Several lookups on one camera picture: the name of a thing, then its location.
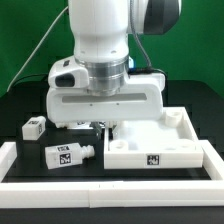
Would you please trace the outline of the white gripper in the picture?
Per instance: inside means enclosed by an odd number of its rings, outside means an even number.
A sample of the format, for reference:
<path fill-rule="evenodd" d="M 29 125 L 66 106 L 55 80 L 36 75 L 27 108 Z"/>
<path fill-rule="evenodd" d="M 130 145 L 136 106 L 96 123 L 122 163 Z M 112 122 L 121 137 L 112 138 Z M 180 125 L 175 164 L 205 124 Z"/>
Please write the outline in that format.
<path fill-rule="evenodd" d="M 47 116 L 57 127 L 71 127 L 76 122 L 92 122 L 101 138 L 98 122 L 108 122 L 109 138 L 113 139 L 118 121 L 157 120 L 163 113 L 162 91 L 165 76 L 161 73 L 133 75 L 113 96 L 91 96 L 84 90 L 50 88 L 46 97 Z"/>

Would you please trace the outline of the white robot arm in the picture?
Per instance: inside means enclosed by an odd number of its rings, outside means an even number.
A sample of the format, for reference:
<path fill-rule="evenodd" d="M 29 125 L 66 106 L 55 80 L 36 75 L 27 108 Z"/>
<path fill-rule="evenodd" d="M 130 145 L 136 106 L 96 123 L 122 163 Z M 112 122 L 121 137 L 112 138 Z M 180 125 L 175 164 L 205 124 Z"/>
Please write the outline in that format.
<path fill-rule="evenodd" d="M 157 120 L 165 76 L 129 70 L 128 36 L 161 35 L 181 14 L 182 0 L 68 0 L 72 56 L 48 76 L 47 116 L 58 128 L 79 122 Z"/>

